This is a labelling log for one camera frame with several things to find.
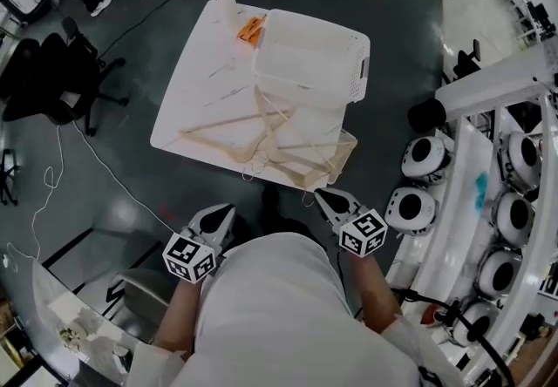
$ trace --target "cardboard box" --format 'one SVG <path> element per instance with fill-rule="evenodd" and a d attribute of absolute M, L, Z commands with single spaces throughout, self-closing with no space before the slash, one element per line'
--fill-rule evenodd
<path fill-rule="evenodd" d="M 14 323 L 10 303 L 7 300 L 0 302 L 0 335 L 6 332 Z"/>

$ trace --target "sneaker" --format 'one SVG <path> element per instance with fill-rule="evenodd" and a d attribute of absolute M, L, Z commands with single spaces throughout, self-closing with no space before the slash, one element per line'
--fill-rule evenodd
<path fill-rule="evenodd" d="M 91 13 L 92 17 L 96 17 L 103 9 L 107 8 L 112 0 L 101 0 L 95 10 Z"/>
<path fill-rule="evenodd" d="M 262 192 L 263 208 L 272 212 L 279 209 L 279 191 L 275 184 L 268 184 Z"/>

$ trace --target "black and white fiducial marker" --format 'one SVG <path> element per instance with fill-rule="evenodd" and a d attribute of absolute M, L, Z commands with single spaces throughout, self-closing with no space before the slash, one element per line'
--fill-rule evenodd
<path fill-rule="evenodd" d="M 180 234 L 173 234 L 163 251 L 168 271 L 197 283 L 217 268 L 217 257 L 230 238 L 235 207 L 220 204 L 198 212 Z"/>
<path fill-rule="evenodd" d="M 339 236 L 341 248 L 365 257 L 384 245 L 387 225 L 375 209 L 369 210 L 350 193 L 335 188 L 320 188 L 314 195 L 323 217 Z"/>

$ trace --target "person's arm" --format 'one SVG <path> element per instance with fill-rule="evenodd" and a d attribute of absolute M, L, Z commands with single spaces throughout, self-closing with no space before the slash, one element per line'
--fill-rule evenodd
<path fill-rule="evenodd" d="M 396 297 L 372 254 L 360 258 L 348 253 L 355 276 L 358 293 L 363 305 L 364 323 L 378 334 L 388 328 L 401 316 Z"/>
<path fill-rule="evenodd" d="M 442 385 L 463 386 L 459 372 L 447 361 L 431 336 L 403 317 L 398 300 L 376 259 L 372 255 L 360 258 L 351 253 L 349 259 L 363 304 L 365 325 L 403 351 L 417 367 L 436 374 Z"/>
<path fill-rule="evenodd" d="M 200 293 L 201 282 L 194 285 L 180 280 L 153 340 L 154 346 L 192 353 Z"/>

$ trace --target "white plastic basket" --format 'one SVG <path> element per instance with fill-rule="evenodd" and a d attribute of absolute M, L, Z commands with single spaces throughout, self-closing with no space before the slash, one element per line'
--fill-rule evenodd
<path fill-rule="evenodd" d="M 335 109 L 366 93 L 370 39 L 318 18 L 271 10 L 252 70 L 264 92 Z"/>

